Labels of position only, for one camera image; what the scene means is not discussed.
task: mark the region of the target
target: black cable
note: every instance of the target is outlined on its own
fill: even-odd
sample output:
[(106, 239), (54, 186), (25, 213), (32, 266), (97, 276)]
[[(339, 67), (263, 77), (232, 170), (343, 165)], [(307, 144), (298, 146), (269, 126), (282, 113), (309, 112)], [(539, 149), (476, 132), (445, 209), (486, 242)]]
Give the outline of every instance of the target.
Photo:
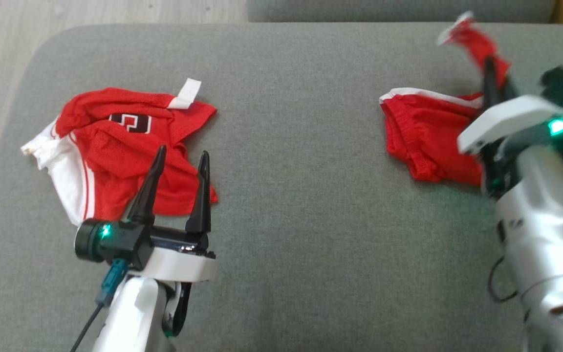
[(504, 259), (505, 257), (501, 257), (497, 260), (496, 263), (494, 263), (492, 269), (490, 269), (490, 275), (488, 276), (488, 293), (490, 294), (492, 301), (495, 301), (496, 303), (505, 303), (518, 295), (518, 290), (514, 290), (514, 292), (512, 292), (512, 294), (510, 294), (509, 296), (499, 297), (498, 294), (494, 292), (494, 288), (492, 287), (492, 278), (494, 278), (494, 272), (496, 272), (499, 264), (501, 264)]
[(82, 339), (84, 338), (84, 335), (86, 334), (86, 332), (88, 331), (88, 328), (90, 328), (92, 321), (97, 318), (99, 312), (101, 312), (101, 309), (103, 308), (103, 303), (98, 303), (97, 304), (97, 308), (95, 308), (94, 312), (92, 312), (92, 315), (90, 316), (90, 318), (88, 319), (86, 325), (84, 325), (84, 328), (82, 329), (82, 332), (80, 332), (80, 336), (78, 336), (77, 341), (75, 341), (75, 344), (73, 345), (73, 347), (71, 348), (71, 352), (75, 352), (78, 347), (80, 346), (80, 343), (82, 342)]

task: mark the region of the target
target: gray fabric surface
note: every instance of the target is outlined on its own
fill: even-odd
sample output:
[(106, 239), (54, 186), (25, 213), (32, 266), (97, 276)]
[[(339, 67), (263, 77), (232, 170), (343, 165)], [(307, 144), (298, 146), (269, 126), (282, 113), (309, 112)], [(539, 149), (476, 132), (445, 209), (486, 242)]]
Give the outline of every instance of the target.
[(549, 22), (554, 0), (247, 0), (250, 22)]
[[(194, 285), (179, 350), (518, 349), (518, 303), (485, 292), (500, 254), (490, 203), (470, 187), (414, 182), (385, 154), (381, 94), (479, 87), (461, 49), (435, 46), (446, 26), (112, 25), (51, 39), (0, 144), (0, 351), (68, 350), (108, 269), (76, 259), (75, 227), (19, 147), (78, 93), (176, 93), (186, 77), (218, 107), (187, 145), (192, 162), (204, 149), (212, 158), (220, 272)], [(522, 93), (563, 64), (563, 26), (483, 27)]]

